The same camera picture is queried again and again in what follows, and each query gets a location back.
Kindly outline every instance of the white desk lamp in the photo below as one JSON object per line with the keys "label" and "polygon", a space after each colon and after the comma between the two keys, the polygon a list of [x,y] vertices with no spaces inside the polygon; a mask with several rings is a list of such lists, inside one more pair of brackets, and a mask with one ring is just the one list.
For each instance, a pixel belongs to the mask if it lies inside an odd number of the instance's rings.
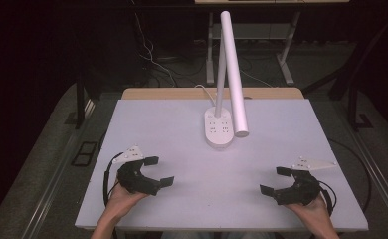
{"label": "white desk lamp", "polygon": [[[225,11],[221,13],[221,24],[222,32],[216,105],[204,113],[207,142],[215,148],[227,147],[231,144],[234,136],[245,137],[249,134],[240,70],[238,68],[238,58],[235,50],[234,33],[232,31],[231,15],[229,12]],[[231,113],[222,107],[225,71],[228,71],[234,120],[231,118]]]}

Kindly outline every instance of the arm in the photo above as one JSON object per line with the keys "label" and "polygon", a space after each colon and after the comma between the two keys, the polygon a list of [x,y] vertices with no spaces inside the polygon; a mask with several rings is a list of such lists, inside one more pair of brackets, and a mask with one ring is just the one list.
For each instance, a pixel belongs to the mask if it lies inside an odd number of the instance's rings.
{"label": "arm", "polygon": [[312,201],[309,205],[301,204],[286,205],[292,210],[308,230],[315,235],[317,239],[338,239],[336,231],[331,223],[325,202],[321,195]]}
{"label": "arm", "polygon": [[125,188],[117,185],[112,191],[106,209],[98,220],[92,239],[109,239],[112,235],[114,226],[119,220],[125,216],[139,200],[146,196],[148,195],[139,192],[131,194],[126,191]]}

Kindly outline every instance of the power socket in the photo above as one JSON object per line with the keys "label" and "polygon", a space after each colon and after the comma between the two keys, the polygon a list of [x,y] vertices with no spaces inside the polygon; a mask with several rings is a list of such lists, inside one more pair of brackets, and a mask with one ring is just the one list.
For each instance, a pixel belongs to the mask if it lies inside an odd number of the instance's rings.
{"label": "power socket", "polygon": [[215,117],[214,107],[208,109],[204,113],[204,126],[207,143],[214,148],[225,148],[234,139],[231,113],[225,108],[219,118]]}

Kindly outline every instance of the dark floor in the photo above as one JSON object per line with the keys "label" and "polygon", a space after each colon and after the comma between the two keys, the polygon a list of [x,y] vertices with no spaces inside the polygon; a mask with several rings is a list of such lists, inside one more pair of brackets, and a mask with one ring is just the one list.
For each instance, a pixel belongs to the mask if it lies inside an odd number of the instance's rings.
{"label": "dark floor", "polygon": [[[205,45],[181,59],[173,53],[158,50],[156,61],[169,70],[179,87],[205,83]],[[243,87],[285,87],[275,53],[279,42],[238,42],[239,64]],[[354,49],[350,43],[295,44],[287,60],[295,87],[304,88],[340,67]],[[373,128],[351,130],[346,122],[346,102],[331,101],[327,92],[332,83],[311,92],[315,113],[345,173],[357,200],[364,207],[368,179],[358,160],[374,161],[388,182],[388,123],[360,94],[358,112],[365,114]],[[146,87],[172,87],[168,72],[150,71]],[[115,103],[121,92],[104,91],[99,100],[89,102],[87,119],[75,129],[76,89],[70,87],[51,114],[48,123],[28,156],[23,168],[0,207],[0,238],[90,238],[91,232],[74,226],[83,200],[103,134],[106,132]],[[87,167],[71,166],[84,142],[96,142],[93,160]],[[365,215],[369,231],[345,233],[341,238],[388,238],[388,198],[386,191],[371,179],[371,197]],[[308,238],[309,233],[282,233],[285,238]]]}

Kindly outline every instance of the lamp base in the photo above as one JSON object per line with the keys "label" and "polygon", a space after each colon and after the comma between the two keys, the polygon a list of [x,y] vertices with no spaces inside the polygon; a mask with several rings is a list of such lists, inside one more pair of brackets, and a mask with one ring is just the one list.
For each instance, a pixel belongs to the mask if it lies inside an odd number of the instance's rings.
{"label": "lamp base", "polygon": [[204,113],[204,128],[207,143],[214,148],[225,148],[234,139],[231,113],[225,108],[221,109],[221,116],[215,117],[215,107]]}

